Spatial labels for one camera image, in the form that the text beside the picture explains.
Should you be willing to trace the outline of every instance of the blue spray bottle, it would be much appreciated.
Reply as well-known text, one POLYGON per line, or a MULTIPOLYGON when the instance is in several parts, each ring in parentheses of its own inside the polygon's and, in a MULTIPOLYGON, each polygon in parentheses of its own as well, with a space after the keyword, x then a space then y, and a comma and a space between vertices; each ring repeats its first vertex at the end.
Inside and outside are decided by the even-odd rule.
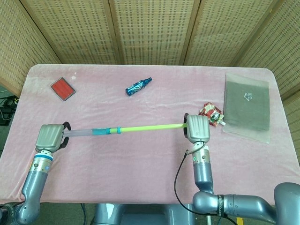
POLYGON ((145 80, 141 80, 137 83, 135 83, 134 85, 132 85, 131 87, 129 88, 126 88, 125 91, 126 93, 131 96, 133 95, 134 93, 138 92, 140 89, 146 87, 146 85, 152 81, 152 78, 149 77, 148 79, 145 79, 145 80))

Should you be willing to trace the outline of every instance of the clear plastic tube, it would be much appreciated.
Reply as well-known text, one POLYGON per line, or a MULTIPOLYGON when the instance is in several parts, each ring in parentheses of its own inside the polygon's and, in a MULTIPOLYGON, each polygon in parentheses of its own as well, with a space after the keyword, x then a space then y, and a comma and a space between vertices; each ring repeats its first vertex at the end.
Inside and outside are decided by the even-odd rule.
POLYGON ((64 137, 80 137, 80 136, 92 136, 92 129, 84 129, 84 130, 65 130, 64 137))

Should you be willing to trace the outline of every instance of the table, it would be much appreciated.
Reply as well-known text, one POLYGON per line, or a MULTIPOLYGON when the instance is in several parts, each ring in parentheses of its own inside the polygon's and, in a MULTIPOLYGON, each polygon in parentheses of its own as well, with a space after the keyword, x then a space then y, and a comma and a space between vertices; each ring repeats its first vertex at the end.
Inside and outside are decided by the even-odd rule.
MULTIPOLYGON (((216 194, 258 195, 274 204, 281 182, 300 183, 300 169, 276 80, 264 68, 47 65, 28 73, 2 158, 0 202, 23 200, 21 190, 42 124, 70 122, 72 129, 181 123, 206 102, 221 110, 225 74, 270 82, 270 144, 237 138, 210 127, 210 157, 216 194), (50 85, 63 76, 76 89, 61 101, 50 85), (152 77, 128 97, 125 88, 152 77)), ((73 137, 54 153, 42 202, 177 203, 174 177, 192 144, 181 129, 73 137)), ((178 177, 180 198, 190 203, 197 188, 192 158, 178 177)))

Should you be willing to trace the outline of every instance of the red box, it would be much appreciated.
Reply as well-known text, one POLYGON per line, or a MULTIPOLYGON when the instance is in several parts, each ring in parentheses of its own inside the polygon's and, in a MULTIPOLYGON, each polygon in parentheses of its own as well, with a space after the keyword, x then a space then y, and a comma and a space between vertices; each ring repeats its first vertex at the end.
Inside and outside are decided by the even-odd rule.
POLYGON ((66 101, 76 92, 75 89, 63 77, 54 82, 51 85, 51 88, 63 101, 66 101))

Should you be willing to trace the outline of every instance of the green straw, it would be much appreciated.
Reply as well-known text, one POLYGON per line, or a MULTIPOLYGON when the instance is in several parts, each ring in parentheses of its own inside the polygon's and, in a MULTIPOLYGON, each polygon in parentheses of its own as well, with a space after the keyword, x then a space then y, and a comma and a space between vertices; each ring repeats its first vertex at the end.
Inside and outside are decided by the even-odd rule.
MULTIPOLYGON (((164 125, 153 125, 153 126, 142 126, 142 127, 121 127, 121 133, 125 132, 137 132, 137 131, 147 131, 147 130, 165 130, 165 129, 176 129, 176 128, 186 128, 186 123, 175 123, 175 124, 164 124, 164 125)), ((111 134, 117 133, 117 128, 110 129, 111 134)))

